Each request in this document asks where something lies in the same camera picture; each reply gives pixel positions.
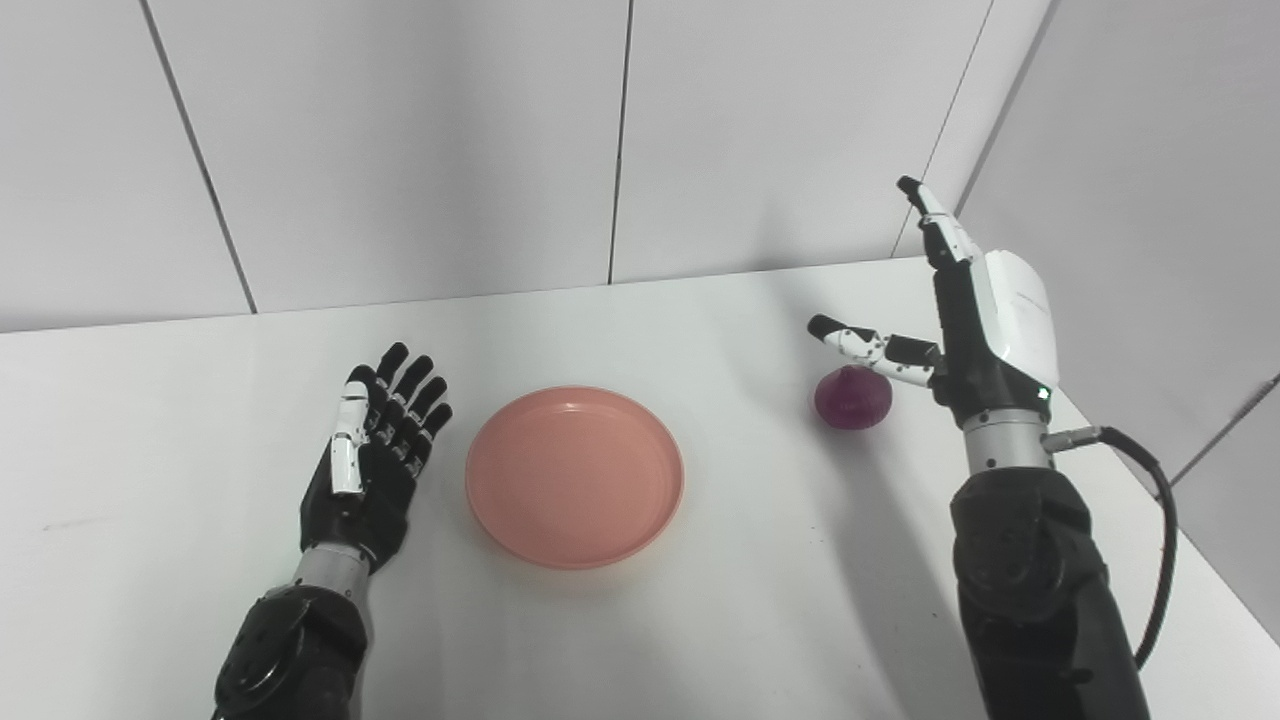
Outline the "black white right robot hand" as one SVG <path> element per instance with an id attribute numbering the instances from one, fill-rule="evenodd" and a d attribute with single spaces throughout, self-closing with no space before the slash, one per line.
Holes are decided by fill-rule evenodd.
<path id="1" fill-rule="evenodd" d="M 1044 282 L 1009 250 L 982 250 L 919 179 L 896 183 L 919 215 L 942 340 L 846 325 L 815 314 L 806 332 L 852 365 L 928 388 L 961 425 L 984 413 L 1051 418 L 1060 384 L 1053 315 Z"/>

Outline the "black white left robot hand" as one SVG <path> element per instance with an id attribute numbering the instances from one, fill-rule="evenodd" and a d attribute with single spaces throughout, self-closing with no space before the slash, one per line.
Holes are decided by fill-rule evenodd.
<path id="1" fill-rule="evenodd" d="M 381 569 L 401 551 L 436 437 L 453 418 L 447 380 L 425 354 L 393 343 L 348 375 L 300 505 L 300 547 L 343 544 Z"/>

